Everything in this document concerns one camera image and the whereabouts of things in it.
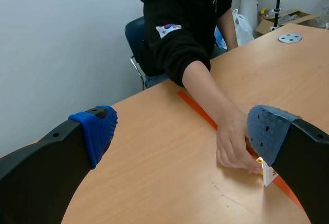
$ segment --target person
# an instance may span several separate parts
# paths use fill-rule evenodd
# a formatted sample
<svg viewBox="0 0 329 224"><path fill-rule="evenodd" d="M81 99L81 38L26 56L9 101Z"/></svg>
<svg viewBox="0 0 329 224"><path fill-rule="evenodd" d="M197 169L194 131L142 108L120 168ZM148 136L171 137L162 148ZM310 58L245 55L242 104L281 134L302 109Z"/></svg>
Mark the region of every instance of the person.
<svg viewBox="0 0 329 224"><path fill-rule="evenodd" d="M260 173L246 150L247 117L210 74L210 59L225 51L215 44L217 25L227 50L238 47L232 0L141 0L145 38L139 64L151 87L170 78L185 87L217 123L216 158L225 167Z"/></svg>

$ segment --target black hoodie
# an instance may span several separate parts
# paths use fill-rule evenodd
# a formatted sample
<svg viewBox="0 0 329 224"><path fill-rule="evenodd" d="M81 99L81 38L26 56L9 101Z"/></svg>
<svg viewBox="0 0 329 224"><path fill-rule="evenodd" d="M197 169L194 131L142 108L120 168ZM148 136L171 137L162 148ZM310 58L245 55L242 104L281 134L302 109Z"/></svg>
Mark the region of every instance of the black hoodie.
<svg viewBox="0 0 329 224"><path fill-rule="evenodd" d="M210 70L217 19L232 0L141 0L145 38L139 64L147 76L167 73L182 86L185 68L201 61Z"/></svg>

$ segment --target jeans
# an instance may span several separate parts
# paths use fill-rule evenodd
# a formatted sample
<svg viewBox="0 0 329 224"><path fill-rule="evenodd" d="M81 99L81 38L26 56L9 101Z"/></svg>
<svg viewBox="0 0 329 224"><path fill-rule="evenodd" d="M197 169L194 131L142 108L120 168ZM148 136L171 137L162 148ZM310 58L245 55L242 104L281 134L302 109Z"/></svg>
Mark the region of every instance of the jeans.
<svg viewBox="0 0 329 224"><path fill-rule="evenodd" d="M218 48L217 45L215 45L214 50L210 56L210 59L220 56L221 54L226 53L226 52L227 52L226 49ZM167 79L169 79L169 77L166 73L160 74L158 76L153 76L153 77L146 76L145 87L151 88L152 86L162 83L163 81L165 81Z"/></svg>

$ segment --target metal plate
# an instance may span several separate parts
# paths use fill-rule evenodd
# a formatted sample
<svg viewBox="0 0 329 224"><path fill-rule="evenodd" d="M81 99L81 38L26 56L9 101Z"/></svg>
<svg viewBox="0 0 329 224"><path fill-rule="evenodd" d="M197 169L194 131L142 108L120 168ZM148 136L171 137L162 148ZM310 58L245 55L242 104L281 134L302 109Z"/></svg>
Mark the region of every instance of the metal plate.
<svg viewBox="0 0 329 224"><path fill-rule="evenodd" d="M278 40L281 43L297 43L303 39L302 35L296 33L287 33L279 36Z"/></svg>

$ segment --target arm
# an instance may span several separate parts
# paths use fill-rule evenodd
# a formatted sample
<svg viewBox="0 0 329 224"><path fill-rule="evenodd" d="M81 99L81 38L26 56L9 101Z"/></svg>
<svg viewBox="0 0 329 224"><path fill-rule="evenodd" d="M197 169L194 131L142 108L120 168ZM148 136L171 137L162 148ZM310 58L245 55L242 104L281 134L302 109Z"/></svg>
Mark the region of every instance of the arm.
<svg viewBox="0 0 329 224"><path fill-rule="evenodd" d="M218 20L217 26L227 45L227 50L231 51L238 47L236 40L235 25L231 9L228 9Z"/></svg>
<svg viewBox="0 0 329 224"><path fill-rule="evenodd" d="M217 160L226 167L243 168L258 174L262 168L246 150L246 116L225 96L208 69L194 61L184 71L183 85L217 123Z"/></svg>
<svg viewBox="0 0 329 224"><path fill-rule="evenodd" d="M172 2L144 5L145 39L158 69L164 69L176 84L185 86L200 106L217 122L217 159L227 167L260 172L261 166L246 151L246 116L222 93L210 74L205 49L195 41L181 7ZM179 25L165 31L158 26Z"/></svg>

